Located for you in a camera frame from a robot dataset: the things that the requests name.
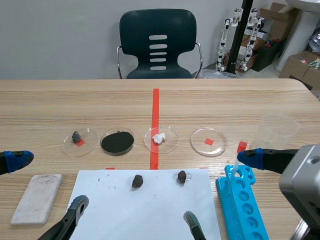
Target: white whetstone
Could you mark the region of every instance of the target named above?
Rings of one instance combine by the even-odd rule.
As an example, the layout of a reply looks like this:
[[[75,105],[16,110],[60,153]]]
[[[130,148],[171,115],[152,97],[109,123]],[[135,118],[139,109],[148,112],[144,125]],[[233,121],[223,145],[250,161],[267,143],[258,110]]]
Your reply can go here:
[[[61,180],[61,174],[33,176],[13,214],[11,224],[45,224]]]

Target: floor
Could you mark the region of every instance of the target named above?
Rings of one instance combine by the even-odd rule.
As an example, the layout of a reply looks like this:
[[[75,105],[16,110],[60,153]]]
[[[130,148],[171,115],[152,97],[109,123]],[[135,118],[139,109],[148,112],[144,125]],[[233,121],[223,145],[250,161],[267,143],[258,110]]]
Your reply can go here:
[[[254,71],[250,69],[245,72],[236,72],[236,74],[245,79],[277,79],[280,72],[275,69],[276,63],[277,61],[274,61],[271,65],[261,71]]]

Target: white paper sheet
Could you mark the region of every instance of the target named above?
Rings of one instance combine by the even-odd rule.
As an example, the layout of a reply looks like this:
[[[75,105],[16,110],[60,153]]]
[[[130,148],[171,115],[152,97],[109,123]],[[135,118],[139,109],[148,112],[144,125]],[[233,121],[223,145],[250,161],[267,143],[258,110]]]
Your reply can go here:
[[[191,180],[181,185],[181,170],[81,170],[68,204],[79,195],[89,205],[71,240],[194,240],[183,219],[195,214],[207,240],[221,240],[207,169],[188,169]],[[132,188],[136,174],[140,188]]]

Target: black pole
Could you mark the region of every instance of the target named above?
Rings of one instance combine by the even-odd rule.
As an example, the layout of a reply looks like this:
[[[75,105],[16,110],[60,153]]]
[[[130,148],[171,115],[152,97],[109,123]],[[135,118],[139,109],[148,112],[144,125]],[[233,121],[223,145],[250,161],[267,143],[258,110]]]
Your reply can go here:
[[[248,18],[250,15],[252,3],[254,0],[243,0],[242,2],[242,16],[241,16],[241,21],[239,22],[238,26],[236,27],[233,42],[232,42],[232,47],[230,50],[230,55],[229,55],[229,61],[226,66],[226,72],[235,74],[236,70],[236,63],[237,63],[237,58],[242,42],[242,38],[244,36],[247,23],[248,23]]]

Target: black chair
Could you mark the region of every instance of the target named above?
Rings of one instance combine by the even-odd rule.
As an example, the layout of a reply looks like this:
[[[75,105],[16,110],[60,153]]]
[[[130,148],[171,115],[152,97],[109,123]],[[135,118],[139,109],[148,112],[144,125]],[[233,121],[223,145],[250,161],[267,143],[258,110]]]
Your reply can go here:
[[[192,12],[184,9],[149,9],[126,12],[120,20],[121,46],[116,49],[117,67],[122,79],[119,49],[138,58],[138,67],[127,79],[191,79],[191,73],[178,65],[178,56],[199,47],[197,23]]]

